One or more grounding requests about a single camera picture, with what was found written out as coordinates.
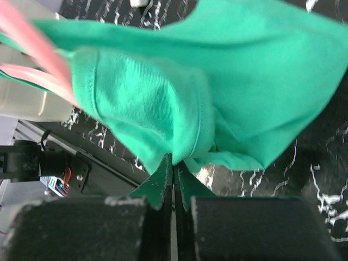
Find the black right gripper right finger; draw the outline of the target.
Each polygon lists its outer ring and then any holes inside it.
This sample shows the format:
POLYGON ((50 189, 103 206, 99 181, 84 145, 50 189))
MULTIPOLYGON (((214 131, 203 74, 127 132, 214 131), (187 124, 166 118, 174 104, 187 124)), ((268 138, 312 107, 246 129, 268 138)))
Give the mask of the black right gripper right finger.
POLYGON ((295 197, 218 197, 173 169, 179 260, 341 260, 319 213, 295 197))

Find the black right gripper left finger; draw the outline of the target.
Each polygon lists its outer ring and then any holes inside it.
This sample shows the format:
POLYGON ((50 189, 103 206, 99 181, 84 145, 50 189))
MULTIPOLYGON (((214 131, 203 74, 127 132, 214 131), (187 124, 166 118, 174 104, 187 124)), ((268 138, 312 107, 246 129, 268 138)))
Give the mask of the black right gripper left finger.
POLYGON ((32 201, 17 212, 1 260, 170 260, 172 157, 126 197, 32 201))

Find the green tank top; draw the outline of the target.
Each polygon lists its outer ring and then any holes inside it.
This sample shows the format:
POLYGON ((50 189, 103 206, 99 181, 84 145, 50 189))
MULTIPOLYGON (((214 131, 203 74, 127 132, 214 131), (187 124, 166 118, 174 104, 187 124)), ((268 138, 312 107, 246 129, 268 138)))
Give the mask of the green tank top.
POLYGON ((267 168, 347 69, 347 26, 282 1, 199 1, 161 30, 29 23, 68 64, 78 107, 149 173, 167 153, 192 172, 267 168))

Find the pink plastic hanger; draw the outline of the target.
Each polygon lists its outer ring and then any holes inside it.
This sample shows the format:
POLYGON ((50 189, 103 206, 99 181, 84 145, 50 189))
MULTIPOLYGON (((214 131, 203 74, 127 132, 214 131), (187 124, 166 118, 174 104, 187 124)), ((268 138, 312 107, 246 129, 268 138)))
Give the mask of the pink plastic hanger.
POLYGON ((20 12, 7 1, 1 1, 1 30, 36 62, 40 70, 2 64, 1 71, 7 75, 37 84, 74 106, 78 102, 73 94, 71 72, 68 64, 55 52, 54 46, 20 12))

